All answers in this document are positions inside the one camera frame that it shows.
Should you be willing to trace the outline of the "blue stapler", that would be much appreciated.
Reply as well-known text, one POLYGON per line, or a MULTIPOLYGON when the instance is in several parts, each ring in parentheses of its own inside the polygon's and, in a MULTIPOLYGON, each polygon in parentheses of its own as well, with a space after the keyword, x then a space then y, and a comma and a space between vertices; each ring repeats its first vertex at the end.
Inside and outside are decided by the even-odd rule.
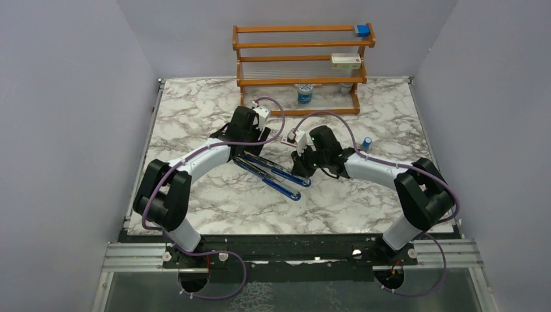
POLYGON ((309 178, 292 175, 289 169, 280 164, 264 157, 254 155, 248 151, 244 151, 241 155, 236 156, 233 162, 242 169, 260 178, 264 184, 293 201, 300 200, 301 193, 299 190, 287 185, 284 181, 297 184, 301 187, 311 186, 311 180, 309 178))

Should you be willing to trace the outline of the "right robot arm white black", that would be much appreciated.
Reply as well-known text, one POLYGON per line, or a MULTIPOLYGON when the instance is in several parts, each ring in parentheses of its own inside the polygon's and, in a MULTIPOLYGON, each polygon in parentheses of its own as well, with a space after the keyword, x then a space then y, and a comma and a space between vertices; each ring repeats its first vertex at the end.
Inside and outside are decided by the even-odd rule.
POLYGON ((402 215, 375 247, 376 259, 385 265, 397 260, 407 243, 431 229, 455 205, 442 175, 427 158, 411 164, 375 159, 353 147, 343 148, 326 125, 309 133, 293 129, 287 141, 295 147, 291 154, 295 176, 311 177, 324 169, 335 177, 373 182, 397 193, 402 215))

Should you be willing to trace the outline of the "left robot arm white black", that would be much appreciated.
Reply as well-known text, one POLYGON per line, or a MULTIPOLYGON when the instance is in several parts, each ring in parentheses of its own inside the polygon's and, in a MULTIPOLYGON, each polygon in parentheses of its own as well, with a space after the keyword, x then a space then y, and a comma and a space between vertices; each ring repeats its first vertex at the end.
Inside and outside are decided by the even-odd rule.
POLYGON ((200 147, 186 155, 163 162, 151 161, 143 175, 133 211, 178 244, 180 259, 189 267, 203 261, 201 235, 187 220, 191 186, 217 166, 228 163, 243 151, 259 151, 270 134, 265 126, 270 109, 237 107, 230 122, 212 133, 200 147))

